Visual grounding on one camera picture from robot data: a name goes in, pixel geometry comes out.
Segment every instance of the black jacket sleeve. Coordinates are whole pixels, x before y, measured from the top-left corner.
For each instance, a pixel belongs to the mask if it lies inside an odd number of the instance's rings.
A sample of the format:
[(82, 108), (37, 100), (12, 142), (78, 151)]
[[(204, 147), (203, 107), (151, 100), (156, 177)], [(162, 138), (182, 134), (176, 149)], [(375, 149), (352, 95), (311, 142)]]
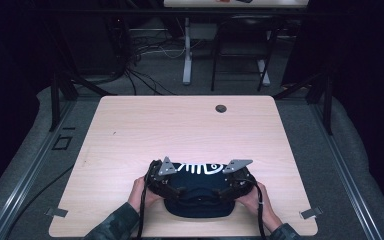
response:
[(291, 225), (284, 223), (270, 236), (271, 240), (302, 240), (303, 238), (291, 227)]
[(85, 240), (125, 240), (139, 223), (139, 214), (129, 203), (123, 204), (111, 213), (102, 223), (92, 229)]

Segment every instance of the hand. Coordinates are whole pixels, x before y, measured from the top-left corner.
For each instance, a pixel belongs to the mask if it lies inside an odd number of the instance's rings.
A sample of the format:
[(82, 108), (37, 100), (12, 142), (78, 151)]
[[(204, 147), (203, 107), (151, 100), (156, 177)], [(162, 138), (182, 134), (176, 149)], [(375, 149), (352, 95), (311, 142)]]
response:
[[(257, 183), (263, 194), (263, 223), (270, 232), (273, 232), (282, 225), (282, 221), (273, 211), (266, 186), (260, 182)], [(247, 195), (237, 198), (236, 201), (242, 203), (252, 214), (258, 214), (258, 190), (256, 187)]]
[[(140, 177), (133, 183), (132, 191), (130, 192), (129, 199), (127, 202), (139, 213), (140, 203), (142, 197), (142, 191), (145, 187), (145, 178)], [(148, 188), (146, 189), (145, 197), (145, 208), (150, 207), (155, 201), (162, 199), (159, 195), (151, 192)]]

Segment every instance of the white desk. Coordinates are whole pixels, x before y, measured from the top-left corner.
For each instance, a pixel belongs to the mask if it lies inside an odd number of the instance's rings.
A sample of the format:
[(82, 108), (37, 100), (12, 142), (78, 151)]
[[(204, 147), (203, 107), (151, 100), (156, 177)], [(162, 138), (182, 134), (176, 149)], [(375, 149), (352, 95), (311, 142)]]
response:
[[(215, 107), (223, 104), (227, 111)], [(273, 98), (268, 96), (141, 96), (102, 98), (59, 204), (53, 237), (86, 235), (127, 201), (133, 181), (153, 159), (228, 163), (252, 159), (250, 172), (267, 186), (279, 217), (314, 235), (310, 205)], [(144, 237), (259, 236), (257, 219), (236, 204), (223, 218), (171, 215), (163, 202), (146, 209)]]
[[(309, 0), (253, 0), (244, 3), (236, 0), (222, 2), (219, 0), (164, 0), (164, 7), (169, 8), (306, 8)], [(192, 52), (190, 44), (189, 18), (185, 20), (185, 66), (183, 69), (183, 84), (191, 83)], [(258, 62), (258, 67), (264, 69), (264, 63)], [(269, 86), (268, 74), (263, 79), (263, 85)]]

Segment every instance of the wooden table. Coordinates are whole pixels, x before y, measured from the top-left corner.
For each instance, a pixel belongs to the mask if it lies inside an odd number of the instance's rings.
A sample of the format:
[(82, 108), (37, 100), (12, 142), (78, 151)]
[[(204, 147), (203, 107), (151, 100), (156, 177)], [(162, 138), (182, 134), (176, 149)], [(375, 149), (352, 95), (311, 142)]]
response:
[[(219, 113), (217, 105), (227, 111)], [(86, 235), (127, 201), (133, 181), (153, 159), (228, 163), (252, 159), (251, 173), (267, 186), (273, 208), (302, 235), (314, 219), (273, 98), (269, 96), (110, 96), (102, 98), (59, 204), (53, 237)], [(146, 209), (144, 237), (259, 236), (257, 220), (237, 203), (231, 215), (187, 219), (158, 201)]]

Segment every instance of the dark background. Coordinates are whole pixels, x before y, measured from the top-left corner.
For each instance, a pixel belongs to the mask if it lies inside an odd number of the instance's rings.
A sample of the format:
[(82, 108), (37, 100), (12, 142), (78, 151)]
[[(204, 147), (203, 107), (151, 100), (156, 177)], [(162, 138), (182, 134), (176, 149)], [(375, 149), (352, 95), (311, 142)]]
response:
[[(312, 0), (308, 8), (352, 11), (360, 17), (304, 20), (283, 83), (299, 82), (320, 71), (338, 53), (338, 42), (347, 39), (341, 46), (344, 54), (339, 54), (334, 96), (355, 124), (370, 172), (384, 193), (384, 2)], [(39, 108), (36, 94), (50, 85), (57, 69), (79, 70), (75, 51), (64, 45), (56, 48), (54, 41), (43, 22), (23, 12), (17, 1), (0, 0), (0, 176), (34, 122)]]

